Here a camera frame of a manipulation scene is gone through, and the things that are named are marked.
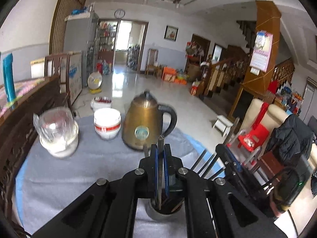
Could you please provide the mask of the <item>right hand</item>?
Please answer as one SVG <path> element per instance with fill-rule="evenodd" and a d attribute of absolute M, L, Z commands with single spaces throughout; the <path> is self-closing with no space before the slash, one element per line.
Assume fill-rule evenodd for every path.
<path fill-rule="evenodd" d="M 273 189 L 269 193 L 269 206 L 273 212 L 273 215 L 276 218 L 279 218 L 290 208 L 289 195 L 281 196 L 281 194 L 276 189 Z"/>

